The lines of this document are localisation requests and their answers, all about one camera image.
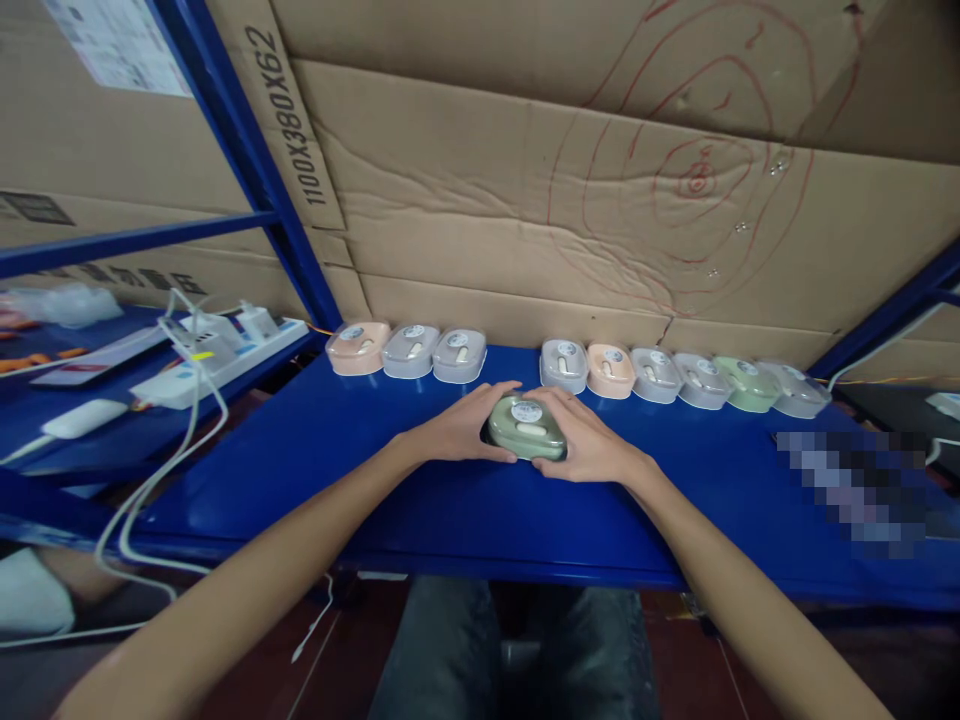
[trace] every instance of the white cloth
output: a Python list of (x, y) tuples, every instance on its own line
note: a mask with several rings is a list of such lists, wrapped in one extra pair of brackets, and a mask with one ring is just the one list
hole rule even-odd
[(0, 634), (60, 635), (75, 620), (70, 593), (31, 548), (0, 560)]

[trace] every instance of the earbud case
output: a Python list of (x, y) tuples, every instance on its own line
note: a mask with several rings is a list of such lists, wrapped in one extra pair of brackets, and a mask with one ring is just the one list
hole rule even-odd
[(380, 353), (390, 326), (369, 320), (345, 323), (327, 340), (327, 357), (337, 375), (370, 375), (383, 367)]
[(670, 353), (657, 348), (634, 348), (630, 351), (637, 380), (633, 392), (650, 402), (669, 405), (677, 399), (683, 380)]
[(550, 411), (517, 393), (504, 395), (494, 405), (486, 434), (491, 444), (516, 453), (521, 460), (562, 460), (567, 452), (567, 440)]
[(540, 384), (579, 395), (587, 386), (587, 351), (573, 340), (553, 338), (540, 348)]
[(637, 374), (630, 354), (618, 345), (590, 343), (587, 348), (587, 387), (600, 397), (625, 400), (633, 391)]
[(680, 399), (701, 410), (719, 410), (733, 392), (730, 383), (710, 360), (694, 353), (673, 356), (683, 387)]
[(748, 360), (721, 355), (715, 357), (713, 363), (733, 387), (727, 402), (738, 410), (765, 413), (782, 394), (773, 373)]
[(776, 360), (760, 360), (757, 367), (772, 373), (780, 382), (783, 394), (777, 398), (773, 409), (784, 415), (812, 420), (833, 401), (826, 388), (792, 365)]
[(487, 336), (473, 328), (450, 328), (433, 351), (433, 374), (441, 382), (465, 385), (480, 377)]
[(383, 348), (383, 372), (404, 380), (429, 374), (439, 340), (440, 330), (433, 325), (398, 327)]

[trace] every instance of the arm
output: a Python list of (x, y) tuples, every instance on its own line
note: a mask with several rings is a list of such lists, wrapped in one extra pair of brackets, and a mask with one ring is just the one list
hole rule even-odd
[(58, 720), (181, 718), (195, 710), (422, 463), (516, 462), (513, 453), (483, 444), (480, 428), (519, 385), (480, 386), (278, 520), (98, 663), (66, 697)]
[(567, 438), (567, 459), (537, 459), (537, 468), (547, 477), (624, 485), (667, 541), (697, 601), (785, 715), (891, 717), (823, 635), (653, 458), (569, 393), (538, 388), (526, 397), (546, 405)]

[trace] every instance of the forearm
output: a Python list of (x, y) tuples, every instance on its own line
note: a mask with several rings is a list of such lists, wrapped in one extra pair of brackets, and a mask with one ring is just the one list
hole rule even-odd
[(63, 720), (182, 716), (303, 597), (420, 462), (418, 448), (398, 438), (276, 522), (107, 656), (68, 696)]
[(788, 717), (890, 717), (823, 635), (659, 470), (635, 474), (627, 487), (697, 601)]

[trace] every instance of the blue table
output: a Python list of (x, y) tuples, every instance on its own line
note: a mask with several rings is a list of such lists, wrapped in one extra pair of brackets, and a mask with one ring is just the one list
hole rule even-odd
[[(537, 377), (535, 351), (491, 347), (477, 383), (517, 379), (530, 388)], [(382, 372), (343, 378), (321, 357), (150, 508), (134, 545), (222, 559), (475, 385)], [(960, 609), (960, 543), (928, 540), (914, 560), (862, 559), (778, 462), (773, 432), (863, 432), (838, 409), (800, 421), (729, 406), (707, 412), (679, 401), (604, 400), (589, 391), (581, 398), (653, 455), (790, 596)], [(545, 479), (525, 462), (428, 463), (373, 513), (341, 561), (399, 572), (684, 587), (665, 544), (621, 488)]]

